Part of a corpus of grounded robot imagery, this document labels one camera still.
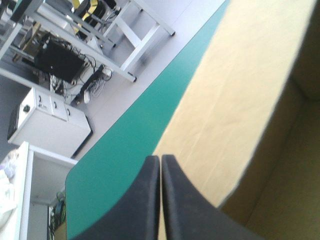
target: gray floor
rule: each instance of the gray floor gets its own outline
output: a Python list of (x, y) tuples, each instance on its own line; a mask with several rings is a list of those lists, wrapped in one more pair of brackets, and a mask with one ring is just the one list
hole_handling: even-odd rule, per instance
[[(77, 159), (83, 157), (133, 104), (224, 1), (145, 0), (176, 31), (176, 34), (171, 37), (163, 29), (157, 32), (157, 38), (152, 46), (131, 69), (131, 72), (138, 77), (136, 83), (131, 83), (115, 74), (107, 82), (99, 97), (92, 98), (89, 104), (78, 106), (87, 115), (94, 133)], [(118, 1), (120, 5), (124, 3), (123, 0)], [(140, 38), (153, 25), (145, 12), (139, 12), (134, 8), (123, 18)], [(122, 63), (133, 47), (118, 30), (114, 31), (111, 39), (117, 43), (117, 47), (111, 50), (106, 46), (103, 51), (115, 62)]]

